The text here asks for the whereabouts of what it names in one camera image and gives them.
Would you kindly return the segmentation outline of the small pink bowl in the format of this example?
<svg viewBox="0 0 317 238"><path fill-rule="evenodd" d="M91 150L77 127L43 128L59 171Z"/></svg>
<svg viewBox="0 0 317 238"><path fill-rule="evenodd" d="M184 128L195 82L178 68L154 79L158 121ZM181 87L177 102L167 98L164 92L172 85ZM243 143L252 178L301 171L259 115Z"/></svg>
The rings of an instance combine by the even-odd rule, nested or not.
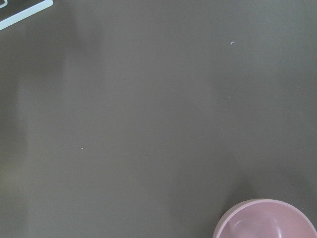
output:
<svg viewBox="0 0 317 238"><path fill-rule="evenodd" d="M251 199L227 210L214 238L315 238L311 221L296 207L279 200Z"/></svg>

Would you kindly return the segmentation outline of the cream rabbit tray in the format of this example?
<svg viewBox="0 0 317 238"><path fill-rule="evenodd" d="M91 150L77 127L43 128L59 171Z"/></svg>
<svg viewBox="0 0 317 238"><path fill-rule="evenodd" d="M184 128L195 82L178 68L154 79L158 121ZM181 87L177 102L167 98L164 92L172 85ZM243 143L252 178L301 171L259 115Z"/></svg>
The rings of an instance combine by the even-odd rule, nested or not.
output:
<svg viewBox="0 0 317 238"><path fill-rule="evenodd" d="M1 0L0 29L3 30L53 5L53 0Z"/></svg>

